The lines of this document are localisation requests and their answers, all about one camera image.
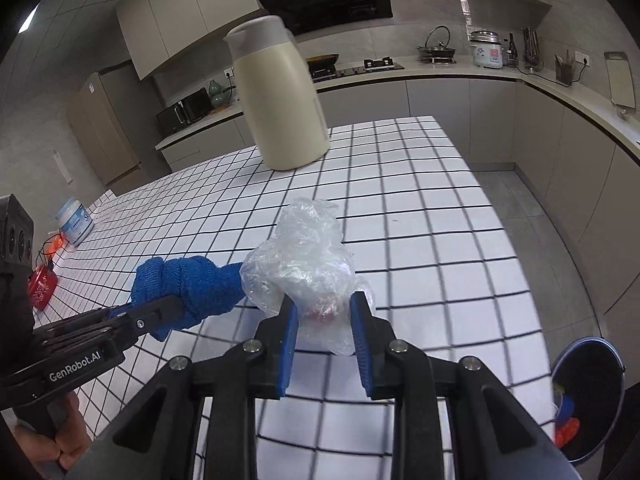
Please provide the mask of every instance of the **wall outlet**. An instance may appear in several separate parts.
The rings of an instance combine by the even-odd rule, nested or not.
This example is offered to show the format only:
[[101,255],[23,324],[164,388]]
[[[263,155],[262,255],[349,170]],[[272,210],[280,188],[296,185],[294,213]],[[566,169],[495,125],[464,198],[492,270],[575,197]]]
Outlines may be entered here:
[[575,62],[578,65],[582,65],[585,59],[587,60],[587,66],[591,66],[591,59],[589,59],[589,54],[583,54],[577,50],[575,51]]

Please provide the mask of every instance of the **hand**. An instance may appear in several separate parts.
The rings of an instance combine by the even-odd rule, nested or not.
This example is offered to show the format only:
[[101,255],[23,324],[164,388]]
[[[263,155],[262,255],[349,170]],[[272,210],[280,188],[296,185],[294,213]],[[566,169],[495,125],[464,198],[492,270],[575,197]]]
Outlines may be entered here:
[[78,411],[78,396],[69,392],[60,400],[60,405],[67,412],[67,416],[56,433],[55,441],[20,424],[14,429],[14,437],[34,465],[38,462],[58,460],[60,465],[68,470],[89,447],[91,439],[86,433],[84,418]]

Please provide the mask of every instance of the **pot lid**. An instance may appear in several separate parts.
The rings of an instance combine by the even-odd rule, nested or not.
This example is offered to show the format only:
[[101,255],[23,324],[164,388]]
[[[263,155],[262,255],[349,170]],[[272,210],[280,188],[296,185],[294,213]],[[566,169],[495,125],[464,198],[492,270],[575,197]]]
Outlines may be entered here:
[[483,41],[485,43],[500,43],[496,32],[490,30],[474,30],[471,33],[471,41]]

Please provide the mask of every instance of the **crumpled plastic bag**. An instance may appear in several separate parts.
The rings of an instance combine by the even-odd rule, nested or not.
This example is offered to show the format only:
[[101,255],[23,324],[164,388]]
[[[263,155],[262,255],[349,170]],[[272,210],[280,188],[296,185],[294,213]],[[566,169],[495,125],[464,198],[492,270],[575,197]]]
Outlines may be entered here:
[[298,337],[338,355],[354,353],[349,300],[369,284],[356,275],[353,255],[342,244],[337,206],[296,198],[282,210],[274,234],[245,258],[242,289],[267,316],[276,316],[284,295],[298,308]]

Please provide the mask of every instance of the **white grid tablecloth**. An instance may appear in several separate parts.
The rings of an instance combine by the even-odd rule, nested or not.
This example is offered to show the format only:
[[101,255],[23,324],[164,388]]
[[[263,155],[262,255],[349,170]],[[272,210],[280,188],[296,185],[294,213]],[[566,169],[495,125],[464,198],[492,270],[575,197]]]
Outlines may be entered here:
[[[322,198],[338,206],[376,315],[431,356],[481,358],[551,434],[548,359],[529,287],[500,220],[438,123],[429,116],[354,124],[332,128],[330,139],[321,160],[294,171],[271,171],[253,147],[121,197],[108,192],[92,206],[88,238],[56,257],[60,281],[36,324],[126,303],[136,267],[155,255],[240,262],[293,197]],[[141,338],[123,364],[79,390],[90,433],[172,356],[219,356],[251,337],[262,317],[244,300],[163,343]],[[355,357],[299,346],[293,362],[287,397],[256,404],[260,480],[388,478],[393,406],[367,399]],[[440,408],[452,478],[442,401]],[[205,435],[203,424],[196,475]]]

